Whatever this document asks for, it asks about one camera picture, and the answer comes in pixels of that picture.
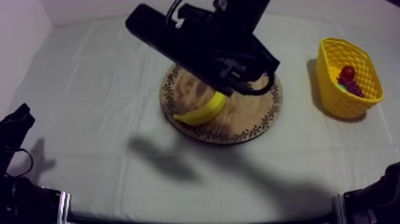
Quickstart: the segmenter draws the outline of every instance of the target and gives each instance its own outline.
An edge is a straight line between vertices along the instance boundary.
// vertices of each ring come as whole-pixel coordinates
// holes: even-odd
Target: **wrinkled fabric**
[[[220,148],[166,121],[158,91],[173,62],[124,20],[55,29],[10,107],[26,102],[36,118],[23,144],[38,155],[31,178],[71,193],[75,213],[185,223],[303,219],[330,211],[335,194],[379,180],[399,161],[398,37],[264,15],[255,35],[282,62],[282,111],[259,138]],[[386,98],[361,120],[321,111],[315,59],[325,37],[344,38],[373,60]],[[25,162],[17,155],[10,169]]]

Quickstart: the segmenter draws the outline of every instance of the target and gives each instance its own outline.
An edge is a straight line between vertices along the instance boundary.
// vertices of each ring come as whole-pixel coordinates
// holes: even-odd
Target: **red fruit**
[[[346,79],[353,80],[355,77],[355,70],[351,66],[345,66],[342,69],[342,72],[340,73],[341,77],[344,77]]]
[[[339,77],[337,79],[337,82],[343,85],[349,93],[364,98],[364,94],[361,88],[357,85],[357,82],[355,82],[354,80],[350,80],[345,77]]]

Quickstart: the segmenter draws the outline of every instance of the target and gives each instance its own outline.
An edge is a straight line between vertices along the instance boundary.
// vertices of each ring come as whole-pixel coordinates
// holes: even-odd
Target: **yellow basket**
[[[355,81],[365,98],[339,87],[337,78],[345,66],[355,69]],[[383,100],[382,86],[368,54],[342,39],[321,40],[317,58],[317,79],[322,104],[329,112],[339,117],[358,117]]]

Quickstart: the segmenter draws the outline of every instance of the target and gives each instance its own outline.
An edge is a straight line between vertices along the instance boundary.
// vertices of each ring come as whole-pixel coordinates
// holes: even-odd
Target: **white cloth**
[[[165,120],[158,90],[172,62],[129,34],[124,19],[57,28],[10,108],[32,108],[23,147],[43,152],[38,184],[71,193],[74,212],[185,223],[313,217],[399,161],[399,37],[264,15],[255,34],[282,62],[282,112],[259,138],[220,149]],[[359,122],[324,115],[313,97],[318,44],[328,36],[367,51],[381,78],[386,99]]]

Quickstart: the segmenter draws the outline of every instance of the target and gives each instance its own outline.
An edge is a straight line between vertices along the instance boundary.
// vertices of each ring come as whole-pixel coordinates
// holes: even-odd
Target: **wooden plate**
[[[259,89],[268,82],[263,76],[252,83]],[[171,124],[182,133],[213,144],[238,144],[252,140],[268,130],[281,110],[282,87],[278,78],[272,89],[262,96],[233,93],[220,114],[202,126],[189,126],[173,119],[174,114],[186,114],[205,105],[215,90],[182,67],[174,64],[162,80],[161,108]]]

